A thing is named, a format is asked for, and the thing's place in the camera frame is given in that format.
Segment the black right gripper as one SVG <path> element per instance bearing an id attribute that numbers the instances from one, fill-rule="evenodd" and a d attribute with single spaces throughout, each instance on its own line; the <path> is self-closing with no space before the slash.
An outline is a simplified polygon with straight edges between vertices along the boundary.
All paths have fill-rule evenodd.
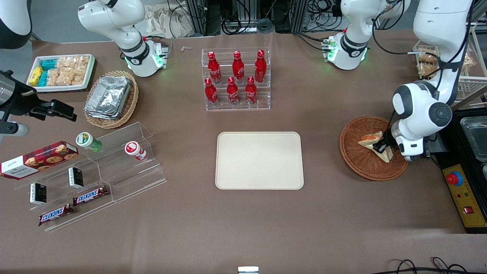
<path id="1" fill-rule="evenodd" d="M 52 112 L 56 116 L 66 118 L 76 122 L 78 116 L 74 113 L 74 108 L 59 100 L 53 100 L 53 111 L 48 106 L 49 102 L 39 99 L 37 90 L 24 84 L 16 84 L 12 97 L 10 98 L 10 114 L 25 115 L 36 119 L 45 119 L 51 116 Z"/>

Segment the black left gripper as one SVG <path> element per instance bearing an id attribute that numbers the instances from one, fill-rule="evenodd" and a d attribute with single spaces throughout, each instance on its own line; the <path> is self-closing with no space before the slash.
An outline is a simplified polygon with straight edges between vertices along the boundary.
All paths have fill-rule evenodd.
<path id="1" fill-rule="evenodd" d="M 396 141 L 397 130 L 397 126 L 391 126 L 391 130 L 386 130 L 383 134 L 384 142 L 376 142 L 373 144 L 374 151 L 385 151 L 386 145 L 391 145 L 394 148 L 399 149 Z"/>

